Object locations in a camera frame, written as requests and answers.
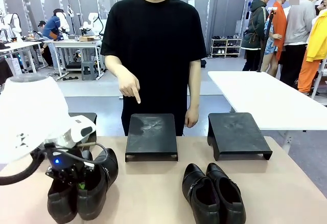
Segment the person's right hand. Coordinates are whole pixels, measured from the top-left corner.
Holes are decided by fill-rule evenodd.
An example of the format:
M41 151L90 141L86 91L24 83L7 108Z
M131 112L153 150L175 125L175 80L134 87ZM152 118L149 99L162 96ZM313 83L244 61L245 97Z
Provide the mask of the person's right hand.
M118 78L119 80L119 90L126 97L134 97L138 104L141 103L141 98L139 95L139 81L133 76L123 76Z

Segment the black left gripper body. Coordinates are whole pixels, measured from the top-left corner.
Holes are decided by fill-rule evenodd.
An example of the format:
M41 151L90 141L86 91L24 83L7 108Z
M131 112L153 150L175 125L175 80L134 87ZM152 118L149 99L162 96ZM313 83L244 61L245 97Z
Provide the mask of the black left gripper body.
M67 184L76 184L82 172L92 173L95 168L95 164L90 163L93 161L91 152L81 151L77 146L60 149L51 144L45 147L45 153L51 164L45 174L52 179L54 176L64 177Z

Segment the person's left hand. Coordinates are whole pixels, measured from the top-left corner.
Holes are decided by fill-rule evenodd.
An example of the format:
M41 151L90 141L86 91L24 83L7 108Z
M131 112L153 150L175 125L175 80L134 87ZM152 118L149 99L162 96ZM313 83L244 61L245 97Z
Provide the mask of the person's left hand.
M199 108L198 107L190 107L185 114L184 125L187 128L194 127L199 119Z

